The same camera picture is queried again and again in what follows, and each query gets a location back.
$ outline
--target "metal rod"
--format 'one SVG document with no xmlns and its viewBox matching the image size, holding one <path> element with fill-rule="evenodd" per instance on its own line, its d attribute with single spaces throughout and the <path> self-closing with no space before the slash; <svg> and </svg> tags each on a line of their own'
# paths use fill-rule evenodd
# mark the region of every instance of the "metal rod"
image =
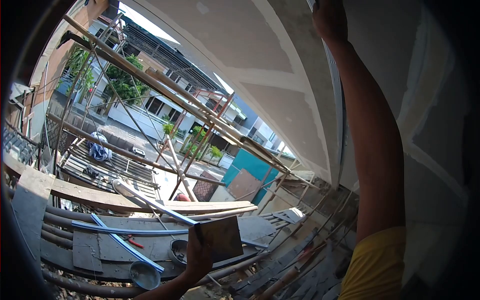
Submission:
<svg viewBox="0 0 480 300">
<path fill-rule="evenodd" d="M 85 229 L 89 231 L 96 231 L 101 233 L 115 233 L 115 234 L 132 234 L 135 236 L 146 236 L 146 237 L 163 237 L 168 235 L 179 235 L 187 234 L 188 229 L 178 229 L 178 230 L 136 230 L 136 229 L 122 229 L 122 228 L 111 228 L 103 227 L 93 224 L 87 224 L 79 221 L 72 221 L 72 226 L 74 228 Z"/>
<path fill-rule="evenodd" d="M 188 183 L 187 178 L 185 177 L 185 174 L 180 168 L 180 162 L 177 158 L 177 155 L 175 154 L 175 149 L 173 149 L 172 141 L 170 140 L 169 135 L 167 135 L 167 143 L 168 143 L 168 147 L 170 148 L 170 152 L 172 153 L 173 162 L 175 163 L 175 167 L 177 168 L 177 172 L 180 177 L 180 180 L 183 183 L 183 186 L 185 187 L 185 190 L 187 191 L 187 194 L 190 200 L 194 202 L 198 202 L 198 199 L 193 193 L 192 188 L 190 187 L 190 184 Z"/>
</svg>

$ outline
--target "brown panel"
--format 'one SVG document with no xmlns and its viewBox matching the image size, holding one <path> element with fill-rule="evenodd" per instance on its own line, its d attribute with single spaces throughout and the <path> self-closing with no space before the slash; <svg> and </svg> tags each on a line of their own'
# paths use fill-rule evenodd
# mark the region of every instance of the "brown panel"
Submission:
<svg viewBox="0 0 480 300">
<path fill-rule="evenodd" d="M 260 180 L 255 178 L 247 170 L 241 169 L 227 188 L 227 191 L 235 198 L 240 198 L 245 194 L 255 191 L 260 186 Z M 244 201 L 252 201 L 254 194 L 245 197 Z"/>
</svg>

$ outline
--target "yellow shirt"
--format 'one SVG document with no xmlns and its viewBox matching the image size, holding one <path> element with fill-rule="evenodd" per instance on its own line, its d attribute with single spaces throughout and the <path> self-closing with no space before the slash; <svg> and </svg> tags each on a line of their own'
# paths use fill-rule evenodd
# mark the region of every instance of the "yellow shirt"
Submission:
<svg viewBox="0 0 480 300">
<path fill-rule="evenodd" d="M 360 241 L 353 251 L 338 300 L 398 299 L 405 240 L 405 227 L 393 227 Z"/>
</svg>

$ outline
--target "white wall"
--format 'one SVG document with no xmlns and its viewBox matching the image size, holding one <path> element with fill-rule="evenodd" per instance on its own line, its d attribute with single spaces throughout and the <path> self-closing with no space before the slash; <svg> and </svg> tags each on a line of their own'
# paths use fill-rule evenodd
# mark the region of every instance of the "white wall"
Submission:
<svg viewBox="0 0 480 300">
<path fill-rule="evenodd" d="M 155 127 L 158 130 L 158 133 L 160 134 L 160 137 L 158 137 L 155 129 L 152 126 L 150 119 L 147 116 L 144 116 L 133 109 L 130 109 L 129 111 L 132 114 L 132 116 L 135 118 L 135 120 L 138 122 L 140 127 L 143 129 L 143 131 L 145 131 L 145 133 L 148 136 L 151 136 L 154 139 L 161 139 L 163 137 L 163 128 L 161 124 L 158 124 L 154 121 Z M 118 105 L 117 107 L 112 106 L 108 116 L 122 124 L 125 124 L 135 130 L 138 130 L 137 126 L 135 125 L 133 120 L 129 117 L 129 115 L 127 114 L 127 112 L 125 111 L 122 105 Z"/>
</svg>

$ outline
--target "teal panel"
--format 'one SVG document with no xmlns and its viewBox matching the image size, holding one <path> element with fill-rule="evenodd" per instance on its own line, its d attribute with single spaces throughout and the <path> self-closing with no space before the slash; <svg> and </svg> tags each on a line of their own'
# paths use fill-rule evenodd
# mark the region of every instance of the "teal panel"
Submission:
<svg viewBox="0 0 480 300">
<path fill-rule="evenodd" d="M 222 182 L 224 182 L 225 186 L 228 187 L 241 169 L 247 170 L 255 178 L 257 178 L 258 180 L 262 180 L 269 168 L 270 166 L 267 163 L 259 160 L 247 151 L 240 149 L 237 156 L 233 160 L 232 165 L 230 166 L 230 168 L 228 168 L 225 175 L 223 176 Z M 273 179 L 275 179 L 277 174 L 278 170 L 272 169 L 265 182 L 272 181 Z M 261 189 L 253 199 L 252 203 L 255 205 L 259 204 L 260 200 L 265 196 L 265 194 L 266 191 L 264 189 Z"/>
</svg>

